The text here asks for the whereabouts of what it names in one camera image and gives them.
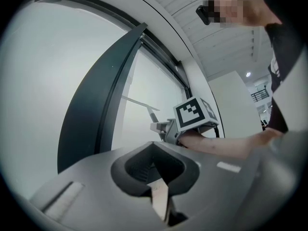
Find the black window frame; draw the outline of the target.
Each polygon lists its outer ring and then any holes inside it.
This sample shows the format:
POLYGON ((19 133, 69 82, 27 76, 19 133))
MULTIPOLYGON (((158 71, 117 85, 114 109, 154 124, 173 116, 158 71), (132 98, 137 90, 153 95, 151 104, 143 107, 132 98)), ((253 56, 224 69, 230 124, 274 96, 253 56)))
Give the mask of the black window frame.
POLYGON ((77 88, 61 128, 58 172, 63 172, 85 157, 111 150, 121 95, 147 29, 145 23, 101 0, 67 1, 105 13, 123 23, 129 31, 100 56, 77 88))

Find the person's black shirt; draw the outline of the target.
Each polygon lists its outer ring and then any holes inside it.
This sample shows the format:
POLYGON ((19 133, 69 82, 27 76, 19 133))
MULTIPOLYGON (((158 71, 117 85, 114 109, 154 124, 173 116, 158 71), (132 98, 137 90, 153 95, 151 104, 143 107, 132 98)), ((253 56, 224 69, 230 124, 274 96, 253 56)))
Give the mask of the person's black shirt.
POLYGON ((298 35, 279 24, 265 26, 273 57, 268 67, 272 85, 272 111, 268 130, 275 136, 288 131, 308 130, 308 91, 301 85, 306 79, 303 42, 298 35))

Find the person's right forearm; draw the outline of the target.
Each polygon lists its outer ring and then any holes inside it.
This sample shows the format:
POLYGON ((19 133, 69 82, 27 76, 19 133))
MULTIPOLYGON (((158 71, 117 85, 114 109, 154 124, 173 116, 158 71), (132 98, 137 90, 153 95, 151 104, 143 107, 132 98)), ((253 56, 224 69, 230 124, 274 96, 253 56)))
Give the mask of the person's right forearm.
POLYGON ((245 138, 207 138, 189 130, 179 137, 179 143, 194 151, 246 159, 253 149, 265 146, 282 135, 282 132, 269 128, 245 138))

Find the wide frosted window pane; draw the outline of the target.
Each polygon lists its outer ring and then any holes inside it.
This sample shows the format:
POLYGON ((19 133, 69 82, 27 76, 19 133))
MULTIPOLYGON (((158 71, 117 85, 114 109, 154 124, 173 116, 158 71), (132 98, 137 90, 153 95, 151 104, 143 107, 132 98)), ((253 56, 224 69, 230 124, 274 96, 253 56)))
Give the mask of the wide frosted window pane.
POLYGON ((0 43, 0 169, 30 198, 57 175, 65 113, 83 77, 125 34, 109 20, 52 3, 21 9, 0 43))

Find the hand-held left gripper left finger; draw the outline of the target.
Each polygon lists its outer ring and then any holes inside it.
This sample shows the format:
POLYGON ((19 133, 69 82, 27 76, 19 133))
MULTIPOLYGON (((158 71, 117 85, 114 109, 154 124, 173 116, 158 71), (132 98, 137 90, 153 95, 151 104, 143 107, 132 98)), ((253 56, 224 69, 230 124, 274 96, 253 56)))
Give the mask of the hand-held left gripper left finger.
POLYGON ((73 231, 163 231, 152 206, 148 175, 155 149, 116 149, 86 157, 39 188, 31 204, 57 228, 73 231))

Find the black roller blind housing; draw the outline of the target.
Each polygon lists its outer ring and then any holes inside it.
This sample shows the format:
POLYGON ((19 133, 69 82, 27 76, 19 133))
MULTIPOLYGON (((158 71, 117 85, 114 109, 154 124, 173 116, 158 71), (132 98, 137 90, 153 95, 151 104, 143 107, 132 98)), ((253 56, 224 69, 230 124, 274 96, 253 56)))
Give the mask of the black roller blind housing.
POLYGON ((190 88, 188 77, 181 61, 178 61, 167 47, 148 29, 145 30, 141 41, 143 47, 158 60, 176 79, 187 89, 190 88))

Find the white squeegee dark green handle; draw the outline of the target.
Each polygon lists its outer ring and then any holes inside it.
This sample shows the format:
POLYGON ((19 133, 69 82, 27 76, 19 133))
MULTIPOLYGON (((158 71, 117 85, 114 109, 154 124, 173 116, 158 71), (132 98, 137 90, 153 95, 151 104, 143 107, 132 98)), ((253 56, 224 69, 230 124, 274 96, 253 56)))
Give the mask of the white squeegee dark green handle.
POLYGON ((147 109, 148 113, 149 113, 149 116, 150 116, 152 122, 154 122, 154 123, 157 123, 157 122, 158 122, 158 118, 156 117, 154 111, 160 111, 159 109, 154 108, 154 107, 152 107, 152 106, 150 106, 150 105, 148 105, 148 104, 139 102, 139 101, 137 101, 137 100, 131 99, 131 98, 126 97, 126 96, 124 96, 124 95, 122 95, 121 98, 124 99, 124 100, 126 100, 126 101, 129 101, 129 102, 131 102, 131 103, 135 103, 135 104, 138 104, 138 105, 140 105, 140 106, 145 107, 145 108, 147 109))

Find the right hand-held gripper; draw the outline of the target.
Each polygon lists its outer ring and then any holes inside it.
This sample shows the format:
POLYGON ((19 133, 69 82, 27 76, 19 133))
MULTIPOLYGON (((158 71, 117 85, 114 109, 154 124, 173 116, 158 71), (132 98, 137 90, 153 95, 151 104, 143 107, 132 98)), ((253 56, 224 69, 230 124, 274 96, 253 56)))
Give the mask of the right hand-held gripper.
POLYGON ((210 104, 200 97, 191 97, 173 108, 175 118, 165 122, 153 122, 150 130, 166 132, 165 142, 178 144, 179 137, 188 130, 200 134, 215 129, 219 121, 210 104))

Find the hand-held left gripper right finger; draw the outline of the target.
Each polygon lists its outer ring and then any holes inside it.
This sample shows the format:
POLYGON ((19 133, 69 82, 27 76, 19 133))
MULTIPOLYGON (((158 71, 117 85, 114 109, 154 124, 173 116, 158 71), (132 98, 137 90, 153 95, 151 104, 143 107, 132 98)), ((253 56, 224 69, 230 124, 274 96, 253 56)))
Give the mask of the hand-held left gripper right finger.
POLYGON ((257 173, 260 155, 246 160, 154 142, 154 163, 168 186, 169 219, 155 231, 233 231, 257 173))

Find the frosted window glass pane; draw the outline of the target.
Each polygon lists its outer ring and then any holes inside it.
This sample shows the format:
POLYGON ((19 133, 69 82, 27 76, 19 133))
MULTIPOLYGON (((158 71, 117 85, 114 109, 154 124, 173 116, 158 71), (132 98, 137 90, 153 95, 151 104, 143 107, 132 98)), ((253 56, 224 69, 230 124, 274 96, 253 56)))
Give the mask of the frosted window glass pane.
MULTIPOLYGON (((185 101, 184 87, 175 76, 149 53, 138 50, 128 74, 122 95, 148 104, 160 122, 174 118, 173 107, 185 101)), ((150 130, 152 120, 147 109, 121 98, 117 112, 112 149, 138 147, 149 141, 159 141, 158 133, 150 130)))

